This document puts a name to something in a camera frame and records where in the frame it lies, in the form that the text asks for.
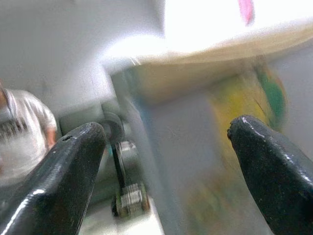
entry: person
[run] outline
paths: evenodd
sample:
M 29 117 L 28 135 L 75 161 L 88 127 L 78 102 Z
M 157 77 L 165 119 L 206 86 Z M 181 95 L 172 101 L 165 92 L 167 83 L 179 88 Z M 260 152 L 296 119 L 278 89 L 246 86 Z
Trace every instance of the person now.
M 0 188 L 18 184 L 55 144 L 52 112 L 27 91 L 0 83 Z

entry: white t-shirt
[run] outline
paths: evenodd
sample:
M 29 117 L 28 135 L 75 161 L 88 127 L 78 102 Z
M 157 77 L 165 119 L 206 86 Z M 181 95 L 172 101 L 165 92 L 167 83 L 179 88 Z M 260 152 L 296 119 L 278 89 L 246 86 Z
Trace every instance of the white t-shirt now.
M 34 95 L 5 93 L 13 119 L 0 121 L 0 187 L 21 181 L 44 158 L 45 130 L 57 129 L 52 112 Z

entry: printed shirt graphic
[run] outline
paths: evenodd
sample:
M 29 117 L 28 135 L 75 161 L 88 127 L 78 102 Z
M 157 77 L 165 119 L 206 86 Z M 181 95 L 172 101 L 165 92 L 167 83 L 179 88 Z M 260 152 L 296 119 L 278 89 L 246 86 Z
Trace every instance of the printed shirt graphic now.
M 45 156 L 45 130 L 55 129 L 52 112 L 26 91 L 6 90 L 13 119 L 0 122 L 0 187 L 22 180 Z

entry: pink object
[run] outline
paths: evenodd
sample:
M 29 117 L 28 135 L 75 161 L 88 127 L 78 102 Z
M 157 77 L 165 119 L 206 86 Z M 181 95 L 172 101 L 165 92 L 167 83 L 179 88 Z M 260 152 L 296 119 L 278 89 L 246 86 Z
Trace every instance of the pink object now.
M 249 24 L 253 19 L 253 4 L 252 0 L 238 0 L 240 14 L 246 24 Z

